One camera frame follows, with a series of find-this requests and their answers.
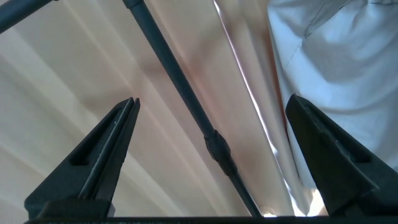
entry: black rod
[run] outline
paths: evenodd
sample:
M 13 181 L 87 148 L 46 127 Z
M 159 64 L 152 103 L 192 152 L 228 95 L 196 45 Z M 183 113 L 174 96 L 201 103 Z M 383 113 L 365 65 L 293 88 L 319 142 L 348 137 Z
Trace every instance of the black rod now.
M 0 34 L 52 0 L 8 0 L 0 6 Z
M 261 212 L 259 211 L 253 198 L 250 196 L 247 188 L 244 186 L 242 178 L 240 178 L 238 169 L 236 168 L 233 158 L 231 157 L 231 151 L 228 144 L 211 125 L 210 120 L 201 107 L 198 98 L 189 85 L 188 80 L 185 78 L 180 65 L 175 59 L 169 45 L 157 27 L 157 24 L 150 14 L 144 1 L 123 1 L 126 7 L 130 9 L 150 46 L 154 50 L 156 56 L 159 58 L 171 81 L 173 82 L 177 91 L 180 93 L 182 100 L 188 107 L 191 115 L 205 136 L 206 146 L 212 158 L 218 162 L 224 173 L 231 179 L 250 214 L 254 217 L 261 217 Z

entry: black metal pole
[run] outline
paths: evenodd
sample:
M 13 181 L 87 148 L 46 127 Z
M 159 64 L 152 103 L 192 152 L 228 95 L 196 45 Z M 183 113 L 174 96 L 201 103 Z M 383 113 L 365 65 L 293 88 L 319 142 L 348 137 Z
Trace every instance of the black metal pole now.
M 152 46 L 156 56 L 159 58 L 171 81 L 180 93 L 182 100 L 201 129 L 205 137 L 207 149 L 212 158 L 218 162 L 224 173 L 231 179 L 250 214 L 254 217 L 261 217 L 261 212 L 253 198 L 250 196 L 247 188 L 244 186 L 238 173 L 238 169 L 231 157 L 231 151 L 227 142 L 211 125 L 210 120 L 201 107 L 198 98 L 189 85 L 188 80 L 185 78 L 180 65 L 175 59 L 169 45 L 157 27 L 157 24 L 144 1 L 123 1 L 126 7 L 130 9 L 149 44 Z
M 52 0 L 8 0 L 0 6 L 0 34 Z

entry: white cloth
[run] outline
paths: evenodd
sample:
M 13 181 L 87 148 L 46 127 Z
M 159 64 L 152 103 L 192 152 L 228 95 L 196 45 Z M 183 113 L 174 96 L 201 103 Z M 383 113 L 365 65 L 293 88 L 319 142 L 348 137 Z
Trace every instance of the white cloth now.
M 284 106 L 294 93 L 310 100 L 398 170 L 394 2 L 271 0 L 268 13 Z M 290 126 L 288 134 L 301 180 L 315 187 Z

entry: beige curtain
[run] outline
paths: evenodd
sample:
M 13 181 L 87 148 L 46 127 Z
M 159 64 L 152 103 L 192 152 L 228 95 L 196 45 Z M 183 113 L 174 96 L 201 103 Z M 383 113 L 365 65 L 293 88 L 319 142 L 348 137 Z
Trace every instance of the beige curtain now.
M 279 106 L 267 3 L 146 3 L 262 212 L 294 215 L 297 205 L 307 213 L 310 190 Z M 64 0 L 0 35 L 0 217 L 26 221 L 24 199 L 130 96 L 142 106 L 116 216 L 249 215 L 123 2 Z

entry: white garment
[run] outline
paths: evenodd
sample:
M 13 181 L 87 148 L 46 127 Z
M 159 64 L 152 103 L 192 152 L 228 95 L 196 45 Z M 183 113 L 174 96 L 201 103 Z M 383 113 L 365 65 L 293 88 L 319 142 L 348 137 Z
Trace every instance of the white garment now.
M 271 0 L 268 13 L 284 107 L 294 93 L 308 99 L 398 170 L 394 2 Z M 301 180 L 315 187 L 290 125 L 288 134 Z

